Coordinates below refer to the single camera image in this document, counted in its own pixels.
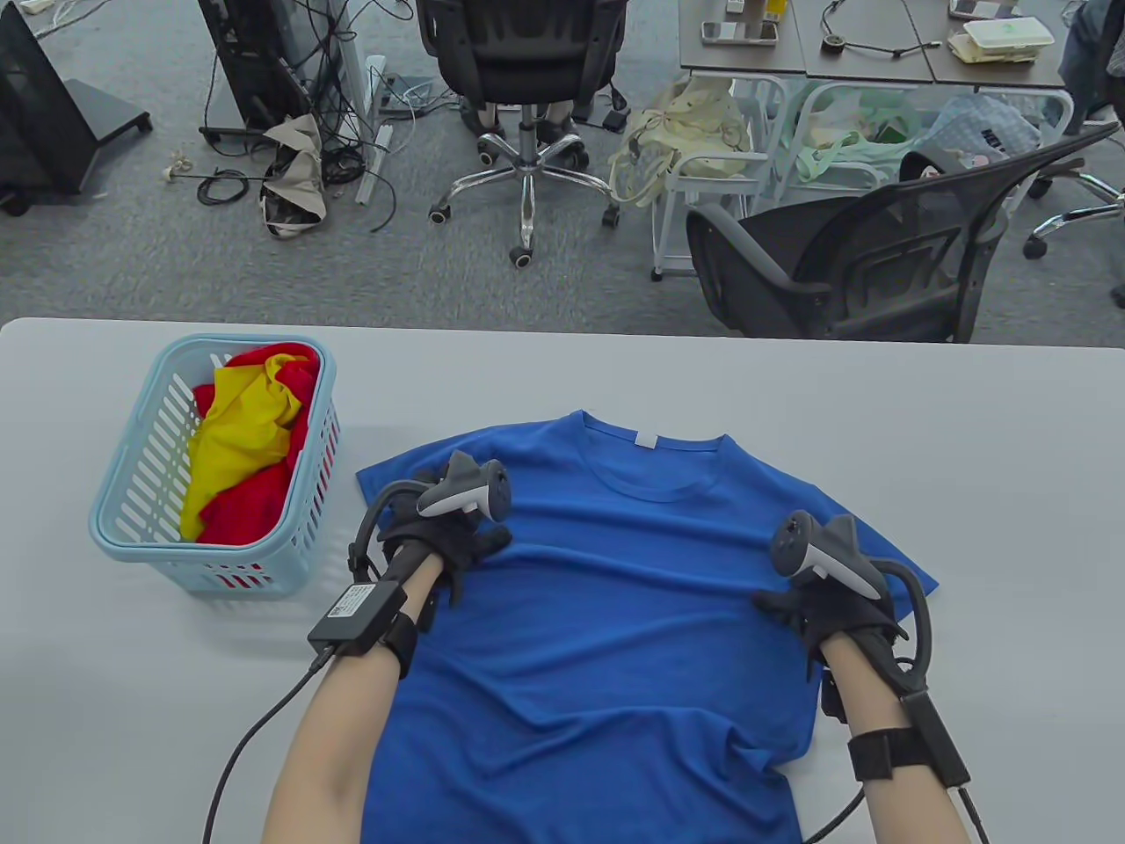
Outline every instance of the hand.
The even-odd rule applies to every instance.
[[[879,601],[864,598],[831,577],[813,577],[789,592],[754,592],[754,605],[801,637],[809,657],[825,662],[820,644],[836,634],[876,630],[889,645],[906,632],[894,621],[894,602],[888,593]]]
[[[432,477],[418,479],[435,481]],[[506,548],[512,541],[512,533],[504,526],[480,531],[480,526],[487,520],[479,512],[453,511],[425,519],[418,515],[417,500],[417,493],[400,493],[390,500],[390,520],[376,537],[382,542],[382,556],[390,564],[404,542],[416,541],[426,546],[442,559],[438,585],[449,586],[449,602],[457,604],[464,591],[465,572]]]

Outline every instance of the gray carpet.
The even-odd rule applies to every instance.
[[[677,70],[675,2],[631,6],[616,82],[634,104],[648,101]],[[388,56],[392,71],[435,73],[415,23],[393,20],[372,6],[357,28],[368,52]],[[115,144],[83,198],[36,206],[21,218],[0,216],[0,324],[44,315],[722,333],[693,279],[649,282],[647,215],[627,210],[621,228],[610,233],[598,224],[603,205],[593,194],[541,187],[536,260],[523,271],[506,258],[516,240],[514,183],[466,195],[449,225],[432,227],[426,210],[433,199],[450,180],[477,169],[456,113],[421,120],[410,146],[384,167],[397,188],[398,212],[382,232],[368,228],[389,209],[386,187],[366,209],[349,188],[330,200],[325,225],[281,243],[266,233],[251,198],[206,208],[194,183],[160,178],[177,150],[196,162],[197,173],[231,165],[196,131],[213,51],[195,2],[114,0],[44,44],[64,78],[79,77],[147,108],[156,128]],[[396,144],[407,126],[397,129]],[[604,174],[616,138],[595,129],[584,135],[592,169]],[[1125,183],[1122,150],[1102,144],[1088,158],[1102,178]],[[234,165],[260,173],[266,156]],[[1024,204],[992,263],[980,342],[1125,345],[1125,313],[1107,295],[1125,278],[1120,224],[1066,232],[1040,262],[1019,253],[1035,222],[1084,201],[1079,189],[1060,185]]]

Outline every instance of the forearm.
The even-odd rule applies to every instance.
[[[853,736],[909,726],[894,692],[856,644],[837,635],[820,646],[839,688]],[[925,765],[894,769],[890,780],[864,783],[879,844],[968,844],[957,810],[934,771]]]
[[[430,556],[406,582],[414,621],[441,574]],[[375,749],[398,689],[398,659],[376,646],[336,658],[294,736],[273,789],[262,844],[356,844]]]

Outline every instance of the laundry basket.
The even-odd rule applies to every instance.
[[[199,428],[192,387],[210,384],[231,358],[281,342],[321,358],[308,439],[277,527],[263,539],[228,547],[182,541],[180,511],[191,479],[188,442]],[[292,335],[197,334],[168,347],[153,363],[90,512],[90,535],[112,559],[147,563],[188,592],[270,599],[308,580],[324,515],[340,423],[332,406],[336,366],[320,343]]]

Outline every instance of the white tag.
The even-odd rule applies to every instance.
[[[354,616],[356,610],[360,608],[360,604],[367,599],[371,591],[379,584],[377,583],[357,583],[349,586],[340,600],[336,601],[336,605],[328,610],[328,618],[348,618],[349,616]]]

